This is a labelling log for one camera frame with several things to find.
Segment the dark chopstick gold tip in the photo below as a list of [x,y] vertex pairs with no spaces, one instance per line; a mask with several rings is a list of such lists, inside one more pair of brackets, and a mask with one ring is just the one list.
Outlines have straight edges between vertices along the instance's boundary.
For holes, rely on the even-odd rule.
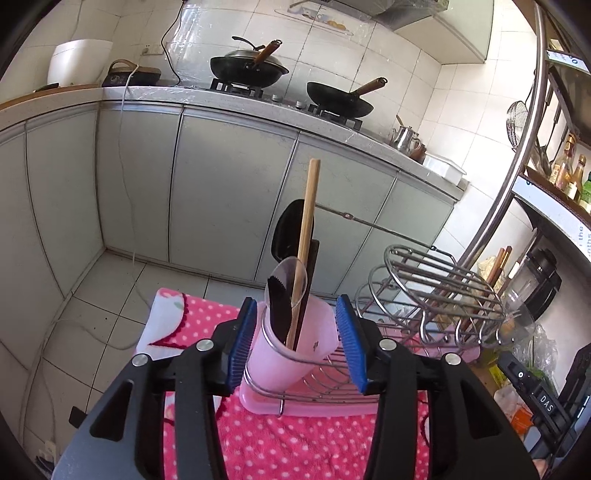
[[486,281],[491,287],[493,293],[487,293],[474,288],[470,289],[470,292],[477,297],[477,299],[471,299],[471,302],[475,305],[475,308],[468,309],[470,314],[489,317],[490,315],[495,316],[500,310],[500,307],[495,302],[495,285],[502,274],[504,265],[506,264],[506,260],[511,254],[511,251],[511,246],[501,248],[487,275]]

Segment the pink plastic drip tray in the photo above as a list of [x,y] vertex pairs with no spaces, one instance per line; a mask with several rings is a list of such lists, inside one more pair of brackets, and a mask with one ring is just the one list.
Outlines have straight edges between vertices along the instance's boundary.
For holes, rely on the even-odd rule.
[[238,397],[249,412],[277,417],[372,414],[379,401],[356,389],[341,350],[310,363],[262,346],[250,355]]

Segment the range hood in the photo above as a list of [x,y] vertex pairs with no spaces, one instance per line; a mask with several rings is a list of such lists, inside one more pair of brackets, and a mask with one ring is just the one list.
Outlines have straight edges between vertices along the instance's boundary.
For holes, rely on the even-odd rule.
[[392,31],[445,12],[449,7],[448,0],[339,0],[320,4],[361,20],[375,21]]

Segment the steel kettle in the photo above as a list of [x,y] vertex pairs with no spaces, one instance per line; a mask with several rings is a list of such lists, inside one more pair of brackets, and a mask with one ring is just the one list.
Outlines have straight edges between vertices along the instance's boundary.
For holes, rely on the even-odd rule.
[[391,146],[408,156],[420,146],[419,134],[411,126],[406,125],[399,115],[396,115],[396,118],[400,128],[394,133]]

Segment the white container on counter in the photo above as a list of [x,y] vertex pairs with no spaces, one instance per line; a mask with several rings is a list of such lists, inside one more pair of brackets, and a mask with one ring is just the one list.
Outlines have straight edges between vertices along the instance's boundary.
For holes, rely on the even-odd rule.
[[423,166],[448,182],[458,186],[466,172],[452,160],[427,153]]

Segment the light bamboo chopstick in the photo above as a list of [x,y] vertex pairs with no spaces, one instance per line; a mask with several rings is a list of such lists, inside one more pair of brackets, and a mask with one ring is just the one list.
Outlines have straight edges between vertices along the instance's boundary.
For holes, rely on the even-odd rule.
[[[301,217],[301,234],[298,242],[297,258],[304,263],[305,268],[308,266],[308,254],[311,249],[312,228],[315,220],[315,201],[318,194],[318,181],[320,180],[321,160],[311,158],[308,162],[308,178],[307,185],[305,185],[304,192],[304,209],[303,217]],[[303,306],[307,302],[308,291],[305,290]],[[287,348],[290,350],[297,350],[297,341],[301,332],[301,321],[304,319],[304,311],[300,315],[293,315],[291,311],[290,332],[287,335]]]

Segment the clear bag of vegetables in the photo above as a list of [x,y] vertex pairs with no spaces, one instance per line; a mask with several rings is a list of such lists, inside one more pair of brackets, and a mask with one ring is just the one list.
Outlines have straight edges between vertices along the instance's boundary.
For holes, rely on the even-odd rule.
[[553,385],[557,361],[556,342],[549,340],[543,327],[538,324],[546,312],[537,321],[533,321],[524,307],[510,306],[506,294],[509,281],[523,260],[512,267],[498,290],[507,311],[507,318],[499,331],[501,343],[505,350],[510,350],[535,375]]

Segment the clear plastic spoon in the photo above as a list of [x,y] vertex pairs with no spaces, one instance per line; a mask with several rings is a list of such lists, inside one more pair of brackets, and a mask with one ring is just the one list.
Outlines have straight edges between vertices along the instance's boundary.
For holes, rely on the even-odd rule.
[[[308,272],[305,268],[304,263],[301,262],[296,256],[290,256],[280,261],[279,264],[274,267],[273,272],[267,277],[276,277],[280,282],[283,283],[284,288],[287,290],[287,294],[290,295],[291,311],[293,315],[300,315],[304,311],[303,300],[305,290],[308,288]],[[264,299],[266,305],[269,306],[269,290],[264,290]]]

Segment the white rice cooker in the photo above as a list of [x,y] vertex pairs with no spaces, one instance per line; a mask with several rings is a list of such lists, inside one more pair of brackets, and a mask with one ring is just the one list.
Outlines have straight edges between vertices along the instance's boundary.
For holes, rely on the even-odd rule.
[[60,87],[95,84],[109,58],[113,43],[79,39],[55,47],[47,73],[47,84]]

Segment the black blender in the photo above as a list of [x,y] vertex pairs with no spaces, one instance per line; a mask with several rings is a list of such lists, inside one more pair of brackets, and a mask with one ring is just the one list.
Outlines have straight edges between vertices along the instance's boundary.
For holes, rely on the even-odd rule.
[[535,248],[526,254],[511,277],[506,294],[510,306],[524,307],[537,321],[560,291],[562,278],[557,259],[548,248]]

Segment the dark patterned chopstick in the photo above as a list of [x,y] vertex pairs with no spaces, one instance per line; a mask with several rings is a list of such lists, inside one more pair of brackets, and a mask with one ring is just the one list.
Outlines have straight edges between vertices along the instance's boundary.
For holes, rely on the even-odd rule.
[[290,295],[287,294],[283,283],[274,276],[270,276],[267,280],[267,289],[269,290],[271,330],[276,339],[286,345],[291,324]]

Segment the black wok with lid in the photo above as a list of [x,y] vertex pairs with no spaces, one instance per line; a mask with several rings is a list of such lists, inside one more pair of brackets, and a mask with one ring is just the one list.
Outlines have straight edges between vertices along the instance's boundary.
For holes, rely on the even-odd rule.
[[237,49],[224,56],[211,57],[209,65],[217,80],[226,84],[266,88],[290,72],[273,57],[273,53],[283,45],[280,39],[259,46],[242,37],[233,36],[232,39],[249,43],[252,49]]

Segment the metal shelf rack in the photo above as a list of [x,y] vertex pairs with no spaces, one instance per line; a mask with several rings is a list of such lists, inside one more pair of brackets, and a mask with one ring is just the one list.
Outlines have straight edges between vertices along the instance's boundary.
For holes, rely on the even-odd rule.
[[472,267],[493,238],[513,200],[525,209],[533,228],[558,246],[574,267],[590,277],[590,214],[544,176],[546,151],[538,142],[548,99],[575,144],[590,150],[590,3],[518,1],[536,32],[536,68],[523,132],[500,191],[475,237],[459,259]]

